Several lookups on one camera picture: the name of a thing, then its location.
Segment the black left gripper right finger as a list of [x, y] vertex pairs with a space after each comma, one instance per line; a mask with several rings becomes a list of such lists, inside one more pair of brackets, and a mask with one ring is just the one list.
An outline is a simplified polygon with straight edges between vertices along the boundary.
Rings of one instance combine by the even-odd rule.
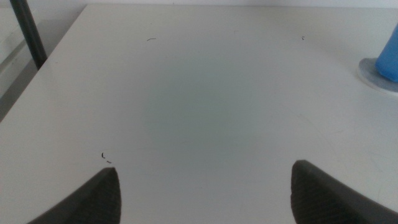
[[306, 160], [292, 166], [290, 206], [296, 223], [391, 223], [397, 212], [363, 196]]

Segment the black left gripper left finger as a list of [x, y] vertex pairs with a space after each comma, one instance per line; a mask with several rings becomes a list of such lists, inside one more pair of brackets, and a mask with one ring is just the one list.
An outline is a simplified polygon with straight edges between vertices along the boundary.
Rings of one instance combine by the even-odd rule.
[[121, 189], [115, 168], [99, 171], [61, 202], [33, 219], [36, 224], [119, 224]]

